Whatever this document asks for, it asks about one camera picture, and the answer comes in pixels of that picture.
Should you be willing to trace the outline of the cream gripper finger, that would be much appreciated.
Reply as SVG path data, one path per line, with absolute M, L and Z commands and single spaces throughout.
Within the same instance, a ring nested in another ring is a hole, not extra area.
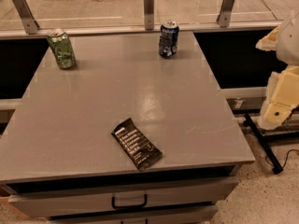
M 258 125 L 274 130 L 299 106 L 299 67 L 288 65 L 281 73 L 272 72 L 265 95 Z
M 268 35 L 260 39 L 255 48 L 263 51 L 271 51 L 277 48 L 277 37 L 278 37 L 279 27 L 273 29 Z

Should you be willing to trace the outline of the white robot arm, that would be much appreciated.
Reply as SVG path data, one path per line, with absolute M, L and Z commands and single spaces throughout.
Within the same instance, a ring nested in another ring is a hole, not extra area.
M 280 26 L 273 29 L 256 44 L 264 51 L 273 50 L 277 58 L 287 64 L 281 72 L 272 72 L 268 78 L 265 100 L 258 125 L 265 130 L 280 126 L 299 106 L 299 14 L 294 10 Z

